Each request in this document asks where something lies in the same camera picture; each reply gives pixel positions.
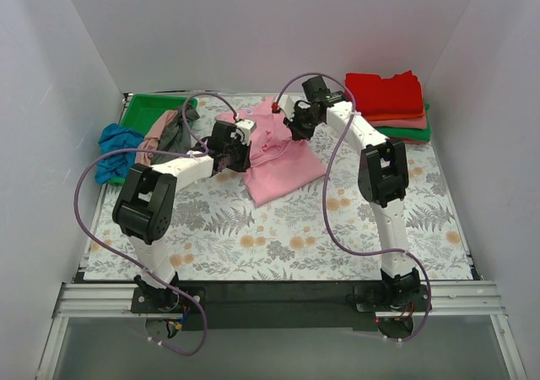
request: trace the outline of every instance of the gray cloth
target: gray cloth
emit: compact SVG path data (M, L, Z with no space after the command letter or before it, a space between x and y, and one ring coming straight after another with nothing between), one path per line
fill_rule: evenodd
M182 119L181 108L176 108L178 114L175 119L163 130L159 139L158 150L166 150L177 154L185 154L192 147L192 138L188 131L185 131L184 120ZM188 106L186 109L188 122L193 122L200 118L198 112ZM175 159L173 155L155 155L152 158L152 165L165 163Z

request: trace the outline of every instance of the beige cloth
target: beige cloth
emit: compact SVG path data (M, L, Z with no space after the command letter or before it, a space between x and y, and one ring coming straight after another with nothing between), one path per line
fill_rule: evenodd
M138 148L156 150L158 148L161 135L163 134L163 130L175 120L177 114L178 110L167 110L164 112L150 128L150 131L148 131L144 137L144 141L138 146ZM135 163L150 166L153 157L154 154L137 152L137 155L135 156Z

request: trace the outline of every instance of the blue cloth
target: blue cloth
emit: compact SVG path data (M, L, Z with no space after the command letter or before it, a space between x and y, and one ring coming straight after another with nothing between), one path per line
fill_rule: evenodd
M98 144L101 154L115 149L137 148L144 141L144 136L131 128L111 124L101 133ZM95 180L99 184L107 183L112 177L126 177L129 168L135 163L135 152L111 156L98 162Z

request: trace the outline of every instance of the flower pattern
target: flower pattern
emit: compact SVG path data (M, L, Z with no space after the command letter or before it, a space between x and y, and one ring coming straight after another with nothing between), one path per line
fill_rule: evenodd
M253 107L260 95L227 95L236 109ZM224 104L199 101L200 136L209 135ZM338 140L320 126L309 146L323 165ZM411 252L439 280L468 280L471 272L456 218L430 144L407 144L410 183L405 222ZM328 186L327 210L342 244L374 251L381 244L371 207L358 190L358 155L344 144ZM255 208L241 175L223 171L176 194L165 242L181 280L378 280L381 259L340 251L322 219L323 178L283 198ZM135 257L129 240L111 218L118 187L105 187L95 232L115 249ZM138 268L94 244L84 274L87 280L132 280Z

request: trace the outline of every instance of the stack of folded cloth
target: stack of folded cloth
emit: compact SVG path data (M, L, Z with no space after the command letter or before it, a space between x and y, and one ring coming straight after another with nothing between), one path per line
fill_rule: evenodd
M347 73L345 85L356 111L380 133L392 138L428 142L431 138L422 86L412 71L383 79L377 74Z

